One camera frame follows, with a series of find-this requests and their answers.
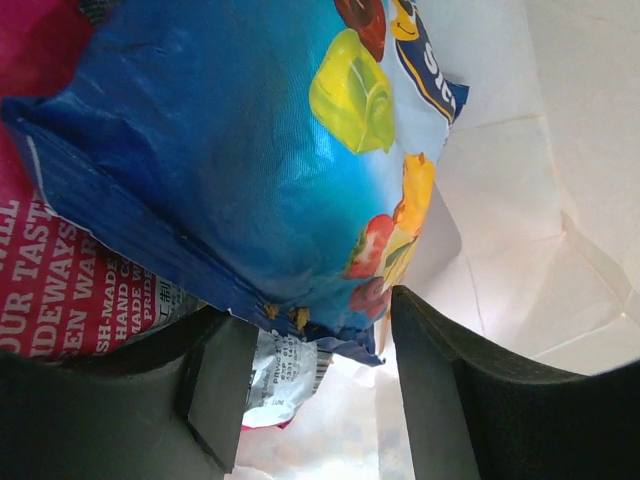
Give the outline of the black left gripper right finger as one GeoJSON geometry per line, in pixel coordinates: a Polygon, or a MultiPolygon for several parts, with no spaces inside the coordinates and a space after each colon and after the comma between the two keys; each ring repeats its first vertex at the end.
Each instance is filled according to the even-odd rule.
{"type": "Polygon", "coordinates": [[[419,479],[635,479],[639,365],[586,376],[509,351],[404,286],[391,326],[419,479]]]}

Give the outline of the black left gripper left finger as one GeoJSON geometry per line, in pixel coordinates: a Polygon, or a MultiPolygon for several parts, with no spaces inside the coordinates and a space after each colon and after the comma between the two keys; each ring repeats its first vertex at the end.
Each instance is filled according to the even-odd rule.
{"type": "Polygon", "coordinates": [[[64,366],[1,356],[5,479],[221,479],[234,467],[258,331],[206,307],[64,366]]]}

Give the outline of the pink snack packet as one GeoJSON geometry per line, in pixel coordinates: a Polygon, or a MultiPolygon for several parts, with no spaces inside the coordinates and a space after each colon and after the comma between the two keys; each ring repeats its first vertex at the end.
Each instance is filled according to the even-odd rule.
{"type": "MultiPolygon", "coordinates": [[[[91,35],[72,1],[1,5],[1,94],[51,94],[91,35]]],[[[107,354],[200,310],[184,289],[48,212],[8,133],[1,136],[1,346],[50,364],[107,354]]],[[[257,340],[244,429],[284,427],[318,389],[328,354],[257,340]]]]}

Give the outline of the blue checkered paper bag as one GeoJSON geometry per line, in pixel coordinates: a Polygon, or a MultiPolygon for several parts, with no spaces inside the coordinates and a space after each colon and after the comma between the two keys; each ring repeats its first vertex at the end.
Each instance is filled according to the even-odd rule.
{"type": "MultiPolygon", "coordinates": [[[[581,374],[639,356],[639,5],[423,1],[442,69],[470,88],[439,160],[407,286],[464,327],[581,374]]],[[[391,326],[384,358],[335,358],[285,429],[240,438],[236,479],[468,479],[473,455],[438,414],[409,437],[391,326]]]]}

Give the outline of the blue gummy candy bag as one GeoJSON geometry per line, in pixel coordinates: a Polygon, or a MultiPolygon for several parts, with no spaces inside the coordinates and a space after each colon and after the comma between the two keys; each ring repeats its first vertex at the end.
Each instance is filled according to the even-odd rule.
{"type": "Polygon", "coordinates": [[[1,5],[46,209],[219,310],[378,366],[468,94],[423,1],[1,5]]]}

